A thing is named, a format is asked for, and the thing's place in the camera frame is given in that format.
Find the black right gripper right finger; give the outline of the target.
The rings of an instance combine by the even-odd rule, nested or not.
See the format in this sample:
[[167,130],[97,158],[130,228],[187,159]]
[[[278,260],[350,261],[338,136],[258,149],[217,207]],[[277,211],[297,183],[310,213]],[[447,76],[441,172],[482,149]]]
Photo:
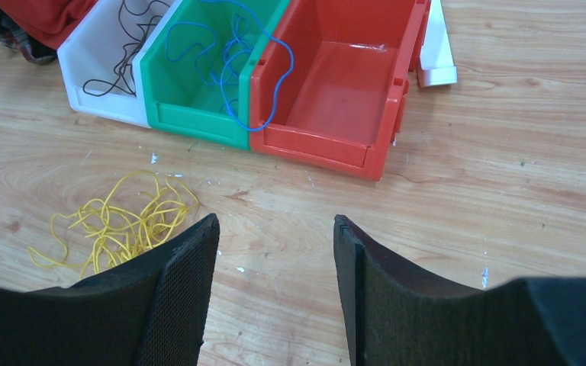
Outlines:
[[586,365],[586,277],[482,291],[414,264],[344,215],[333,254],[353,365]]

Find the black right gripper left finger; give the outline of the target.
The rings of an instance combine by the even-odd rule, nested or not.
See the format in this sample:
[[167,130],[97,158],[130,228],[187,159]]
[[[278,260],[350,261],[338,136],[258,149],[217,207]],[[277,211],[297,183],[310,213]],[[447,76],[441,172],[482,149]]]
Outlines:
[[209,214],[71,287],[0,287],[0,365],[197,364],[219,238]]

